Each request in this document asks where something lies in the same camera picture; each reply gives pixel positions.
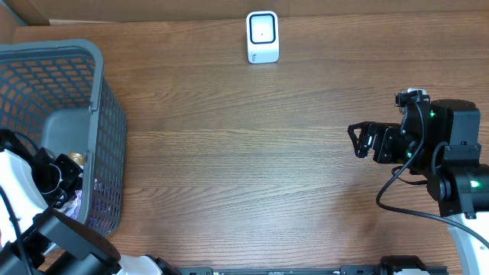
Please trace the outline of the white tube gold cap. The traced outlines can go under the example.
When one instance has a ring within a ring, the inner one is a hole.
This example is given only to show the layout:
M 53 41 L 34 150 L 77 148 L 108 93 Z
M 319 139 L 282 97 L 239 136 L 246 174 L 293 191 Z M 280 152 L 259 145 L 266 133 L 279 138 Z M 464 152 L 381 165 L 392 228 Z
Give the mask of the white tube gold cap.
M 68 157 L 79 166 L 84 166 L 86 162 L 86 156 L 77 152 L 69 152 Z

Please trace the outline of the purple red packet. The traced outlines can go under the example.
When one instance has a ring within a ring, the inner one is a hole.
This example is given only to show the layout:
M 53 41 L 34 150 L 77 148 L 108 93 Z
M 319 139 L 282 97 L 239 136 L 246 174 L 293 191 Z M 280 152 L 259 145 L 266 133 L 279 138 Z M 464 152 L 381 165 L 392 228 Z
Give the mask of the purple red packet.
M 75 195 L 72 196 L 60 209 L 58 212 L 62 212 L 64 215 L 77 220 L 82 203 L 83 191 L 81 189 L 75 191 Z

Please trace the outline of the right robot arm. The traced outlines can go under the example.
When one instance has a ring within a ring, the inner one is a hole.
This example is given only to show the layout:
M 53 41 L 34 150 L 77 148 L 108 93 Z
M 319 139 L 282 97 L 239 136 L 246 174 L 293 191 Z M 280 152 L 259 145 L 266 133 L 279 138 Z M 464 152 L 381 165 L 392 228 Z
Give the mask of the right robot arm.
M 431 100 L 424 89 L 395 96 L 403 118 L 398 124 L 363 121 L 348 126 L 355 156 L 391 164 L 392 177 L 376 204 L 387 211 L 446 224 L 464 274 L 488 272 L 488 166 L 480 162 L 481 112 L 461 99 Z M 403 172 L 418 176 L 417 186 L 438 203 L 439 214 L 383 203 L 381 198 Z

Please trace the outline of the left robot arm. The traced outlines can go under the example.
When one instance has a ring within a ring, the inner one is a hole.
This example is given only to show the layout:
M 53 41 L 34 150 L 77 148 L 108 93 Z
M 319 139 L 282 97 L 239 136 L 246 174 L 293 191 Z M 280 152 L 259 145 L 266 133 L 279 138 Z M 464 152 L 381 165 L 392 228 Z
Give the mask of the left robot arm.
M 4 223 L 13 240 L 1 249 L 3 274 L 39 274 L 45 251 L 55 244 L 64 252 L 47 274 L 177 274 L 160 257 L 122 255 L 104 236 L 48 205 L 39 188 L 56 191 L 79 183 L 83 167 L 65 154 L 57 158 L 44 149 L 32 154 L 21 134 L 1 130 L 1 199 Z

